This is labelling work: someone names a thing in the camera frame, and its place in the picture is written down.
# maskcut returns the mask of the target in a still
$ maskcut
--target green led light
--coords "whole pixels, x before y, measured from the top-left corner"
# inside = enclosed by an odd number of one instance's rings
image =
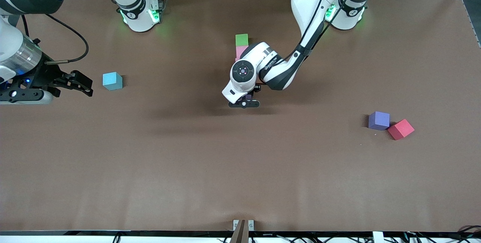
[[[127,24],[127,20],[125,20],[125,15],[124,15],[124,13],[122,13],[122,11],[120,11],[120,14],[122,15],[122,18],[124,18],[124,23]]]
[[[332,4],[330,8],[328,8],[328,10],[326,11],[325,20],[330,22],[335,12],[336,12],[336,5]]]
[[[361,10],[361,13],[359,13],[359,18],[357,19],[357,21],[360,21],[362,19],[362,13],[364,12],[366,8],[363,7],[362,10]]]
[[[159,19],[159,13],[158,13],[157,11],[152,11],[152,10],[149,9],[149,14],[150,14],[150,16],[151,16],[151,18],[152,18],[152,21],[153,21],[154,23],[157,23],[157,22],[160,21],[160,19]]]

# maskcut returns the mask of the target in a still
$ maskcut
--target stacked cubes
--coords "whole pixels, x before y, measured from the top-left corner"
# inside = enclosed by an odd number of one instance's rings
[[[248,34],[236,35],[236,61],[240,59],[241,54],[245,51],[245,49],[248,46],[249,46]]]

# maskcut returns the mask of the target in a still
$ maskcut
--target green cube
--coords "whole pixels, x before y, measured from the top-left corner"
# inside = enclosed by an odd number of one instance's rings
[[[249,46],[249,36],[247,34],[236,35],[236,47]]]

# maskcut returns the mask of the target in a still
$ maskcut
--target pink cube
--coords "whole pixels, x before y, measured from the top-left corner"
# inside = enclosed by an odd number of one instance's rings
[[[406,119],[403,119],[398,123],[396,123],[395,125],[393,125],[392,127],[388,128],[388,132],[390,133],[390,135],[392,135],[392,137],[395,140],[400,140],[406,137],[407,135],[411,134],[413,131],[414,131],[414,128]]]
[[[236,47],[236,57],[237,58],[240,58],[242,53],[245,51],[245,49],[247,48],[248,46],[238,46]]]

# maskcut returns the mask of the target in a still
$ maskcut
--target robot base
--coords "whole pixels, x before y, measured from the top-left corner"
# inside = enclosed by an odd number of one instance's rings
[[[163,0],[145,0],[146,7],[139,14],[136,19],[129,19],[124,17],[130,29],[135,32],[145,32],[151,29],[154,25],[160,23],[162,17]]]

